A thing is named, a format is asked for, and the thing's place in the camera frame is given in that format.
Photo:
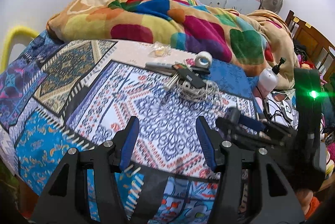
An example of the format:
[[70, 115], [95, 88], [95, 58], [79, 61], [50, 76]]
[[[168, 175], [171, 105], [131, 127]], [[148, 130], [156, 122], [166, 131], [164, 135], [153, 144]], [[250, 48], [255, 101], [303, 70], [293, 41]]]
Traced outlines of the white earphones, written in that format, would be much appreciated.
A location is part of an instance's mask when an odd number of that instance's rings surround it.
[[219, 95], [219, 87], [216, 82], [204, 80], [204, 84], [205, 86], [202, 88], [195, 88], [190, 82], [179, 80], [177, 82], [177, 93], [182, 99], [192, 102], [213, 100]]

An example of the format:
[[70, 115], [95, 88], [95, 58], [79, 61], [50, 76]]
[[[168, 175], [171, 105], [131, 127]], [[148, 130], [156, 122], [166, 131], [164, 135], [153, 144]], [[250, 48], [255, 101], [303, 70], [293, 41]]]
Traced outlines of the white glitter tape roll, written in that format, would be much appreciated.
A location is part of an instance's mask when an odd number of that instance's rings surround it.
[[197, 67], [208, 69], [212, 65], [212, 55], [209, 52], [199, 52], [194, 59], [194, 64]]

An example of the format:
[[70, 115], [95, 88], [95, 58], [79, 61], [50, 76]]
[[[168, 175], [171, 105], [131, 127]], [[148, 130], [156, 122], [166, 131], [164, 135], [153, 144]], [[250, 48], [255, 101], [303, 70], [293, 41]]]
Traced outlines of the clear plastic wrapper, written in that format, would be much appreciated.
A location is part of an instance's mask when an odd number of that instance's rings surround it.
[[149, 51], [149, 57], [158, 58], [168, 56], [171, 52], [171, 47], [168, 44], [163, 44], [156, 41]]

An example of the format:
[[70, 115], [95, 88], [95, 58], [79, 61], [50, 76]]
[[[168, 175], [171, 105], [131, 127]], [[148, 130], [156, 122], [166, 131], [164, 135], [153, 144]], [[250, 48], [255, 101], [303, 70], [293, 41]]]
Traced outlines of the white spray bottle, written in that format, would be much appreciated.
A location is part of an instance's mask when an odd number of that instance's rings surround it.
[[258, 83], [257, 83], [257, 91], [261, 95], [262, 98], [267, 97], [269, 93], [278, 84], [278, 74], [281, 70], [281, 65], [286, 62], [285, 58], [281, 58], [279, 64], [275, 65], [272, 69], [266, 68], [259, 75]]

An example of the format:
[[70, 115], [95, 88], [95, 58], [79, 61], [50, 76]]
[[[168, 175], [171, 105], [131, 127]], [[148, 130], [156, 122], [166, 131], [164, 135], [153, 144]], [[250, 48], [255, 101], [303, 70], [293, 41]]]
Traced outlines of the colourful fleece blanket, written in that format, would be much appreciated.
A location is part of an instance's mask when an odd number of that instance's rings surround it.
[[65, 42], [120, 39], [206, 51], [247, 76], [258, 76], [284, 58], [277, 89], [294, 86], [299, 65], [287, 25], [264, 9], [243, 15], [196, 0], [73, 0], [48, 20], [46, 30]]

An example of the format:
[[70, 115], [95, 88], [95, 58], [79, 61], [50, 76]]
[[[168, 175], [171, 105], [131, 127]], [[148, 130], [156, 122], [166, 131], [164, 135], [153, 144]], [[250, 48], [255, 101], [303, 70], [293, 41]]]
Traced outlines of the patchwork patterned bed sheet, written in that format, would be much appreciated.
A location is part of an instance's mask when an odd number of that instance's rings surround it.
[[206, 223], [219, 175], [206, 165], [195, 122], [211, 127], [229, 107], [256, 116], [254, 78], [214, 60], [215, 90], [188, 101], [168, 77], [144, 68], [149, 46], [130, 41], [64, 43], [42, 32], [1, 74], [1, 158], [41, 194], [68, 149], [96, 148], [126, 127], [140, 131], [129, 166], [116, 174], [130, 223]]

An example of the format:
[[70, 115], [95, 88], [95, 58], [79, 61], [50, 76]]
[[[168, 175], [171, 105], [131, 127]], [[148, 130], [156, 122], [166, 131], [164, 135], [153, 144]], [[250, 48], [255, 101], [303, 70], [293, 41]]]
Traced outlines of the wooden headboard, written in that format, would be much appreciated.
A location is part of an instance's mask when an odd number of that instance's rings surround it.
[[307, 60], [318, 69], [322, 79], [330, 82], [334, 75], [334, 45], [315, 27], [289, 10], [285, 20], [293, 40], [305, 47]]

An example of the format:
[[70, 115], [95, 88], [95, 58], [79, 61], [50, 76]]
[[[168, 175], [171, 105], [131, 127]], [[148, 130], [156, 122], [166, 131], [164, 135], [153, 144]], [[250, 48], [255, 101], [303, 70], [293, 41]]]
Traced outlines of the yellow padded bed rail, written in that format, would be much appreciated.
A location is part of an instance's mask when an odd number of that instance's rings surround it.
[[24, 36], [27, 38], [34, 39], [39, 33], [29, 27], [18, 25], [7, 32], [5, 42], [3, 43], [2, 56], [1, 56], [1, 72], [3, 72], [9, 62], [9, 57], [11, 53], [12, 46], [14, 44], [14, 39], [17, 36]]

